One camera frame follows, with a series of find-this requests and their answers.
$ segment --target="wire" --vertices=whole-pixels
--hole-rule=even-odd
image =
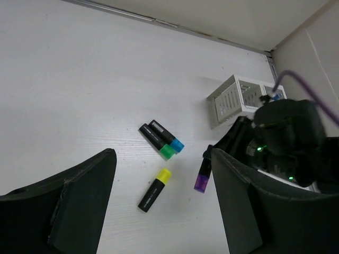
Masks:
[[[339,116],[337,116],[327,105],[326,103],[317,95],[317,93],[311,88],[311,86],[295,71],[293,70],[284,70],[279,77],[277,78],[275,85],[272,89],[272,92],[278,89],[279,84],[284,76],[291,76],[294,78],[303,89],[311,96],[311,98],[322,108],[322,110],[328,115],[329,118],[339,127]]]

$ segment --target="white container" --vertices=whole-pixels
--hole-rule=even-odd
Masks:
[[[225,122],[232,126],[238,116],[252,119],[254,112],[262,106],[259,97],[270,93],[273,87],[273,83],[232,75],[207,97],[212,114],[211,129]],[[276,94],[287,98],[282,86]]]

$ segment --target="white wall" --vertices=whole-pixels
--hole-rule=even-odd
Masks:
[[[95,0],[267,51],[328,1]]]
[[[0,195],[101,150],[118,165],[98,253],[227,253],[213,179],[193,189],[213,138],[206,97],[232,74],[272,82],[266,57],[59,0],[0,1]],[[184,144],[165,162],[138,128]],[[151,210],[137,204],[162,167]]]
[[[273,53],[278,72],[292,69],[305,77],[339,115],[339,2],[300,29]],[[283,81],[289,98],[308,95],[290,78]],[[338,136],[339,128],[321,112],[327,134]]]

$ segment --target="black plastic part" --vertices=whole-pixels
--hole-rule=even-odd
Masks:
[[[160,150],[166,145],[165,141],[162,140],[146,123],[140,127],[139,131],[157,150]]]
[[[157,121],[152,120],[148,125],[152,130],[155,131],[167,144],[171,144],[173,140],[175,140],[175,136],[173,136],[169,131],[167,131],[161,124]]]
[[[96,253],[116,165],[106,149],[0,196],[0,253]]]
[[[153,205],[154,201],[157,199],[164,187],[165,184],[162,181],[155,179],[142,200],[140,201],[138,207],[147,213],[147,211]]]

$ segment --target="table surface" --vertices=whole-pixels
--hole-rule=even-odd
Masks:
[[[105,148],[118,165],[98,253],[228,253],[213,179],[193,189],[211,131],[206,97],[232,74],[273,82],[267,59],[62,2],[0,4],[0,194]],[[169,161],[140,135],[156,119],[185,144]],[[137,204],[163,167],[148,213]]]

